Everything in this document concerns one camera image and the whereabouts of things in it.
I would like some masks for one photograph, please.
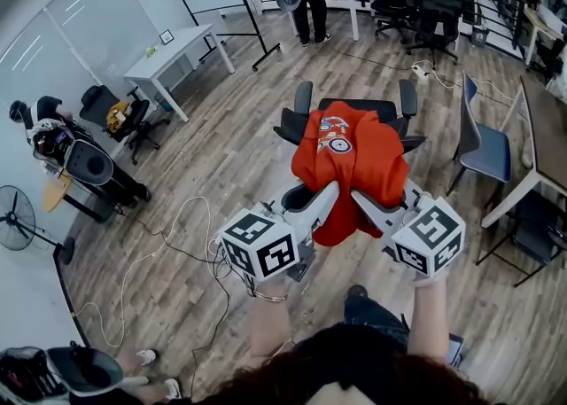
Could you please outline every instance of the orange shirt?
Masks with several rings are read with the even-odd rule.
[[[326,111],[311,112],[291,171],[313,192],[335,180],[340,189],[327,221],[314,233],[317,243],[338,245],[357,229],[382,236],[350,190],[365,192],[385,207],[399,205],[408,175],[403,152],[396,131],[380,123],[374,111],[358,111],[335,101]]]

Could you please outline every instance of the floor fan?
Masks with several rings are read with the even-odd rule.
[[[0,245],[21,251],[30,245],[33,237],[38,237],[54,245],[55,257],[68,265],[73,259],[74,239],[67,237],[63,244],[55,243],[37,231],[34,208],[26,194],[14,186],[0,187]]]

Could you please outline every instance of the fan base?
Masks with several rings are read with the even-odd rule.
[[[71,263],[74,255],[74,238],[67,237],[63,245],[58,245],[55,258],[61,260],[64,265]]]

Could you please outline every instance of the picture frame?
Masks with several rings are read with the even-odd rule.
[[[162,34],[159,34],[159,38],[161,38],[161,42],[164,44],[171,43],[174,40],[174,36],[171,35],[169,30],[166,30]]]

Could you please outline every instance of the white cable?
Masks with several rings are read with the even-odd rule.
[[[435,78],[437,79],[437,81],[438,81],[443,87],[445,87],[445,88],[448,89],[448,90],[452,90],[452,89],[454,89],[455,87],[457,87],[460,83],[462,83],[462,79],[459,79],[457,82],[454,83],[454,85],[446,85],[445,83],[443,83],[443,82],[439,79],[439,76],[437,75],[437,73],[436,73],[435,70],[433,69],[433,64],[432,64],[429,60],[419,60],[419,61],[416,61],[416,62],[412,65],[412,67],[415,66],[415,65],[417,65],[418,63],[429,63],[429,66],[431,67],[430,73],[432,73],[432,74],[435,76]],[[479,79],[475,79],[474,77],[471,77],[471,79],[472,79],[474,82],[476,82],[476,83],[485,83],[485,84],[490,85],[493,89],[495,89],[495,90],[496,90],[498,93],[500,93],[503,97],[505,97],[506,99],[508,99],[508,100],[510,100],[510,101],[514,101],[514,98],[509,97],[509,96],[505,95],[504,93],[502,93],[500,90],[498,90],[498,89],[494,86],[493,83],[487,82],[487,81],[480,81]]]
[[[209,230],[211,229],[211,207],[209,206],[209,202],[205,197],[201,197],[201,196],[197,196],[197,197],[192,197],[190,199],[185,200],[185,202],[183,203],[182,207],[180,208],[179,212],[177,213],[177,216],[174,219],[174,223],[171,225],[171,230],[169,231],[169,235],[167,235],[167,238],[165,238],[164,242],[161,244],[161,246],[159,247],[159,249],[157,251],[155,251],[154,253],[150,253],[148,255],[145,255],[144,257],[134,261],[131,265],[130,268],[128,268],[128,271],[126,271],[126,274],[124,275],[124,278],[122,279],[122,288],[120,291],[120,318],[122,321],[122,331],[121,331],[121,335],[120,335],[120,342],[118,343],[118,345],[114,345],[111,344],[108,341],[108,338],[106,337],[106,333],[105,333],[105,327],[103,325],[103,316],[100,313],[100,309],[98,308],[97,303],[94,302],[88,302],[86,303],[82,309],[79,312],[76,312],[74,315],[75,316],[79,316],[83,310],[85,310],[85,308],[87,306],[94,306],[94,308],[97,310],[98,312],[98,316],[100,317],[100,330],[103,334],[103,338],[105,338],[105,342],[106,345],[108,345],[109,347],[114,347],[114,348],[118,348],[122,345],[122,342],[124,341],[124,335],[126,333],[126,321],[124,319],[124,290],[126,288],[126,279],[128,277],[128,274],[130,273],[130,271],[132,270],[132,268],[137,264],[140,263],[146,259],[149,259],[150,257],[155,258],[155,256],[161,252],[161,249],[163,249],[163,246],[166,245],[166,242],[169,240],[169,238],[171,237],[173,231],[174,231],[174,227],[175,227],[175,223],[177,222],[177,219],[179,219],[179,215],[181,214],[181,212],[183,211],[183,209],[185,208],[185,205],[187,205],[189,202],[191,202],[192,200],[195,199],[203,199],[206,203],[206,211],[208,212],[208,216],[209,216],[209,221],[206,227],[206,241],[205,241],[205,258],[207,261],[209,261],[209,253],[210,251],[210,245],[209,245]],[[216,279],[222,279],[223,277],[216,277],[213,273],[213,271],[211,271],[211,266],[209,263],[207,263],[207,267],[209,268],[209,272],[211,273],[211,275],[213,275],[214,278]]]

